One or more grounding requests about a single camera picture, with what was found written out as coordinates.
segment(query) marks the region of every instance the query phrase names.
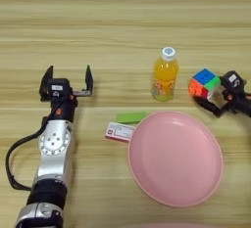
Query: colorful cube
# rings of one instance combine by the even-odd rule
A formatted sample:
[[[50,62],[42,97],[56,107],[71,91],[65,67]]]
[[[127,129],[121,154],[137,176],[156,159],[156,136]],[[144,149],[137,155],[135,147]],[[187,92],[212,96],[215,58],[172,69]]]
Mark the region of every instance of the colorful cube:
[[[210,99],[220,84],[220,78],[204,68],[193,76],[188,91],[192,96]]]

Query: yellow juice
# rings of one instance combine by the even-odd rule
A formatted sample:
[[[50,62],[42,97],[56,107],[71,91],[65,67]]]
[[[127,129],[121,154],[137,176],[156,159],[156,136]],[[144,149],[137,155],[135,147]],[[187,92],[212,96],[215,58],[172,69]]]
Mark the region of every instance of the yellow juice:
[[[155,99],[165,102],[174,96],[177,73],[176,50],[166,47],[154,64],[152,96]]]

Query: white bottle cap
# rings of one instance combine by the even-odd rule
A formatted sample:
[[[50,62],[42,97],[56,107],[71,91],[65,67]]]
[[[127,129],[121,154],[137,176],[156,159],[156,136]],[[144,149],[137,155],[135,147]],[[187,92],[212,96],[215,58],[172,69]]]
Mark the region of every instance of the white bottle cap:
[[[166,61],[171,61],[176,57],[176,50],[172,47],[165,47],[162,50],[162,58]]]

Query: pink plate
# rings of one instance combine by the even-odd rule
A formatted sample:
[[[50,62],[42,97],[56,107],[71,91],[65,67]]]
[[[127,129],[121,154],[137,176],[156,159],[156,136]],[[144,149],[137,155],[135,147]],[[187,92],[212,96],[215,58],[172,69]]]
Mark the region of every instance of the pink plate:
[[[223,156],[212,133],[182,113],[151,114],[136,127],[128,160],[142,190],[176,207],[199,205],[216,191]]]

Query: wood grain surface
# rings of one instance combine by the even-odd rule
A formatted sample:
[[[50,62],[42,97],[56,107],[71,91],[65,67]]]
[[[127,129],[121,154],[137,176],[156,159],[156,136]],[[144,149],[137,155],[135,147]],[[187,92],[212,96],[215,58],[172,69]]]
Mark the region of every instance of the wood grain surface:
[[[165,46],[178,52],[176,96],[159,103],[149,93],[154,60]],[[91,65],[95,92],[76,111],[75,175],[65,228],[124,228],[154,222],[251,227],[251,119],[215,119],[187,93],[189,78],[207,67],[236,69],[251,91],[251,0],[0,0],[0,226],[12,227],[27,192],[5,175],[10,145],[38,129],[49,104],[39,102],[45,70],[81,89]],[[126,144],[104,138],[117,113],[174,110],[197,117],[219,141],[223,181],[206,203],[171,208],[146,196],[133,181]],[[13,159],[13,171],[30,185],[39,163],[36,142]]]

